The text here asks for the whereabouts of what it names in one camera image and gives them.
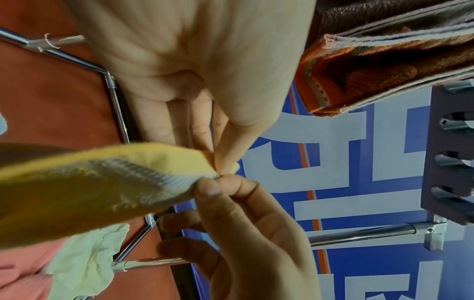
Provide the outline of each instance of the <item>hand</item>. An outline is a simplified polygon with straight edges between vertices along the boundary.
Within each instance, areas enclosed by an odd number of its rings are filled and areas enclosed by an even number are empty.
[[[278,119],[316,4],[64,2],[124,89],[143,137],[209,151],[214,142],[219,173],[226,173]]]
[[[321,300],[308,238],[261,185],[236,175],[202,179],[195,197],[197,211],[166,215],[160,226],[207,232],[221,252],[188,238],[158,252],[195,263],[213,300]]]

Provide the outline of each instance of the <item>orange surface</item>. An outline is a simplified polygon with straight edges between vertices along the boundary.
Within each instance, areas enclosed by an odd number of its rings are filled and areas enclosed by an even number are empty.
[[[77,34],[59,0],[0,0],[0,26],[29,38]],[[95,61],[86,46],[67,52]],[[100,76],[92,71],[0,42],[0,112],[8,124],[0,142],[88,149],[120,143]],[[129,237],[143,219],[130,222]],[[155,257],[153,229],[127,259]],[[177,300],[169,267],[117,274],[95,300]]]

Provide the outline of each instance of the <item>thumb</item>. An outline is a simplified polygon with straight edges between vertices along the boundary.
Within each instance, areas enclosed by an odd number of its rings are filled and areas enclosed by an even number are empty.
[[[273,123],[239,126],[232,123],[232,121],[228,121],[222,132],[219,144],[217,144],[214,151],[216,171],[221,175],[227,174],[258,137],[270,128]]]
[[[268,257],[273,245],[215,180],[204,178],[197,183],[195,201],[204,229],[229,265],[255,266]]]

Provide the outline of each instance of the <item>yellow cloth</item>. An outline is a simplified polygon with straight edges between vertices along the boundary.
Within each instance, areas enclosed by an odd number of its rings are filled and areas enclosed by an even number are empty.
[[[0,153],[9,147],[0,144]],[[3,167],[0,249],[159,212],[191,199],[190,189],[200,178],[218,176],[212,153],[157,143],[66,153]]]

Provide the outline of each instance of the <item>pink fabric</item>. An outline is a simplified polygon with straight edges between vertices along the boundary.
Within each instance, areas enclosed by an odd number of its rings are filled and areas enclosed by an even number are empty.
[[[46,300],[53,277],[38,274],[68,238],[0,252],[0,300]]]

